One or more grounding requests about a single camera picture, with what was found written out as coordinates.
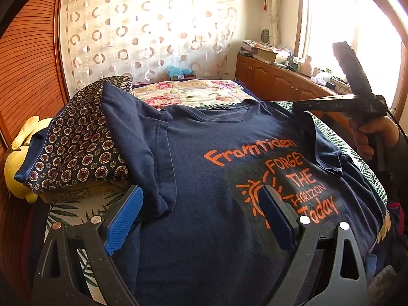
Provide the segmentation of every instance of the yellow plush toy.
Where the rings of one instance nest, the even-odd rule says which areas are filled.
[[[39,116],[30,117],[21,128],[17,137],[11,143],[12,152],[6,158],[4,165],[4,178],[9,191],[20,199],[26,199],[29,203],[37,200],[37,195],[30,189],[17,182],[14,175],[20,169],[28,152],[29,143],[34,133],[46,128],[51,118],[42,119]]]

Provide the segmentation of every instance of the window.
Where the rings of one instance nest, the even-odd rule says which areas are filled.
[[[354,49],[375,94],[391,107],[401,65],[401,39],[373,0],[309,0],[304,55],[312,65],[344,74],[333,56],[332,43],[346,41]]]

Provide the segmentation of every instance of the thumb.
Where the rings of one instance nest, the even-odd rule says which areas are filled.
[[[383,132],[385,129],[387,129],[387,119],[385,117],[372,119],[359,128],[362,133]]]

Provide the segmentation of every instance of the black handheld device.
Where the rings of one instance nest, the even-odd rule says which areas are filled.
[[[358,125],[379,116],[386,116],[388,107],[382,95],[372,92],[367,76],[355,54],[347,42],[333,44],[333,54],[350,84],[353,95],[339,95],[303,100],[293,103],[293,111],[319,110],[323,112],[347,113]],[[384,146],[381,134],[368,135],[368,142],[374,149],[374,155],[369,162],[372,170],[385,171]]]

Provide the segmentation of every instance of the t-shirt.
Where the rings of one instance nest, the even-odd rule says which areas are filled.
[[[282,251],[258,203],[270,185],[314,224],[350,224],[364,258],[385,206],[349,156],[273,102],[158,111],[105,84],[102,109],[130,179],[144,190],[142,224],[115,264],[143,305],[260,305]]]

